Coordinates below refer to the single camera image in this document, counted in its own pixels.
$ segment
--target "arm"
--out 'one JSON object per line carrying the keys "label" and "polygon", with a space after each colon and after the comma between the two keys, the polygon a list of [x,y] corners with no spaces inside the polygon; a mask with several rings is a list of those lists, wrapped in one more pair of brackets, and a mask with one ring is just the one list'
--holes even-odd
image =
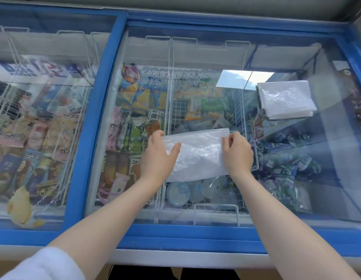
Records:
{"label": "arm", "polygon": [[156,131],[150,136],[141,160],[141,177],[132,187],[48,245],[66,252],[86,280],[96,278],[135,216],[173,170],[180,144],[167,155],[161,139],[163,134],[163,131]]}
{"label": "arm", "polygon": [[256,181],[253,151],[243,136],[234,132],[223,138],[223,150],[225,167],[283,279],[360,279],[325,240]]}

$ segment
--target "dark pants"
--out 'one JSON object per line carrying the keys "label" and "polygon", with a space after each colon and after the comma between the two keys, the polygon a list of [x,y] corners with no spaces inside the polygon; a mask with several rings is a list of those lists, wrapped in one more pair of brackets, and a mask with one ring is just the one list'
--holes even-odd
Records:
{"label": "dark pants", "polygon": [[[170,267],[148,267],[131,265],[113,265],[109,280],[177,280]],[[239,280],[231,269],[183,268],[181,280]]]}

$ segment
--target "floor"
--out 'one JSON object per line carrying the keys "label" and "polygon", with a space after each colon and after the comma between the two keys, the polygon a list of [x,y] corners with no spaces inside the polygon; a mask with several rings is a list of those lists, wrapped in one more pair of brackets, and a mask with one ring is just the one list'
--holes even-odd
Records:
{"label": "floor", "polygon": [[[13,269],[18,262],[15,261],[0,261],[0,277],[5,273]],[[96,280],[107,280],[110,270],[110,265],[105,265],[101,270],[100,274]],[[172,268],[173,274],[176,278],[180,278],[182,273],[182,268]],[[236,273],[239,275],[240,279],[244,280],[280,280],[282,279],[279,273],[274,269],[239,269],[236,270]]]}

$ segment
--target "left arm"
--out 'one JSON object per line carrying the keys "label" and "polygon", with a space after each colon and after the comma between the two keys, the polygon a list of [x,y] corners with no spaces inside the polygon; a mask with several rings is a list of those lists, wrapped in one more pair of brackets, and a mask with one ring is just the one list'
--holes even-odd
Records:
{"label": "left arm", "polygon": [[150,136],[141,160],[141,178],[133,186],[48,245],[66,252],[86,280],[96,278],[135,216],[173,170],[180,144],[167,155],[161,139],[163,134],[156,131]]}

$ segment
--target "forearm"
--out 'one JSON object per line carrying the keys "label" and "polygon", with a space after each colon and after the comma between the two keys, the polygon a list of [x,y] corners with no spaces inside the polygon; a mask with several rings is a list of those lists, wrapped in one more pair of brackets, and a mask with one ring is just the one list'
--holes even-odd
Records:
{"label": "forearm", "polygon": [[150,180],[139,179],[119,197],[65,231],[48,246],[69,254],[86,280],[95,279],[135,216],[156,193],[157,186]]}
{"label": "forearm", "polygon": [[360,279],[325,240],[276,200],[251,174],[232,179],[283,279]]}

